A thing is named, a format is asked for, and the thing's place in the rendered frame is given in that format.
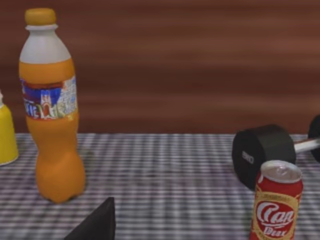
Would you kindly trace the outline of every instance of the checkered cloth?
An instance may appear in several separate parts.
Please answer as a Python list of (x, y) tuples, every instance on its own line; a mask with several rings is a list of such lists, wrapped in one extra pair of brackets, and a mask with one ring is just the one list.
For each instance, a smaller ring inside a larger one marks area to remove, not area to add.
[[(115, 198), (116, 240), (248, 240), (254, 193), (234, 174), (233, 137), (79, 134), (88, 186), (55, 205), (37, 191), (35, 144), (17, 134), (19, 159), (0, 167), (0, 240), (62, 240), (107, 197)], [(318, 240), (320, 164), (309, 153), (298, 158), (304, 193), (295, 240)]]

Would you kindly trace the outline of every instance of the black object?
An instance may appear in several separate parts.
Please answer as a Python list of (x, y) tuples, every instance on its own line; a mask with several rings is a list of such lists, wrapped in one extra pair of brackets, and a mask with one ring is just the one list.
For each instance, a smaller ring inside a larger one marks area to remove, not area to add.
[(107, 198), (64, 240), (114, 240), (116, 234), (115, 200)]
[[(320, 115), (314, 117), (312, 120), (309, 132), (308, 132), (308, 138), (318, 138), (320, 136)], [(311, 150), (312, 156), (320, 163), (320, 148), (316, 148)]]
[(270, 160), (296, 162), (292, 138), (282, 127), (270, 124), (239, 131), (232, 145), (234, 171), (247, 188), (255, 190), (261, 165)]

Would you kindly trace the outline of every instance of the dumbbell handle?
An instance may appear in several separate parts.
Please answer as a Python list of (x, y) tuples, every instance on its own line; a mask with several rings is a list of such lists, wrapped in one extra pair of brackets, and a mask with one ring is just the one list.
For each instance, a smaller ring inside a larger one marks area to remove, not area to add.
[(295, 153), (302, 153), (320, 148), (320, 137), (306, 139), (294, 143)]

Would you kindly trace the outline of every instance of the wood panel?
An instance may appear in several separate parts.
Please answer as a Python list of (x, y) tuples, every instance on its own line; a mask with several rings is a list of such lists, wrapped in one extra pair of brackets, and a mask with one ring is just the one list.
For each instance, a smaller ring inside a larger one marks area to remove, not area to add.
[(77, 72), (80, 132), (305, 133), (320, 112), (315, 0), (33, 0), (0, 3), (0, 88), (26, 132), (24, 11), (56, 10)]

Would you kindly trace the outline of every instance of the red can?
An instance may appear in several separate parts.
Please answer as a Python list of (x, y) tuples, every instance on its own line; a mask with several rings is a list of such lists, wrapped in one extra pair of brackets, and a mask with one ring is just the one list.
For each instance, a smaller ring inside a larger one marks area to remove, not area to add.
[(262, 164), (255, 185), (249, 240), (293, 240), (303, 192), (302, 172), (294, 164)]

